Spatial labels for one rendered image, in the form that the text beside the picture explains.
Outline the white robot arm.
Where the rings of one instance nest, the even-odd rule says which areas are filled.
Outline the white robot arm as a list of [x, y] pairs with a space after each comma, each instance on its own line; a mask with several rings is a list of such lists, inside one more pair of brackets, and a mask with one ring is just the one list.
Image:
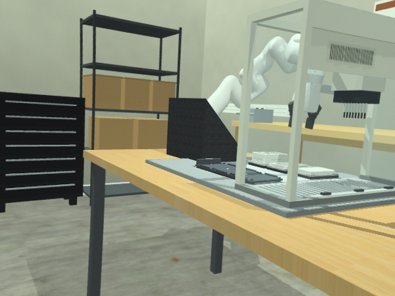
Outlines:
[[237, 77], [227, 76], [218, 89], [208, 98], [209, 104], [219, 116], [228, 106], [230, 100], [240, 109], [241, 82]]

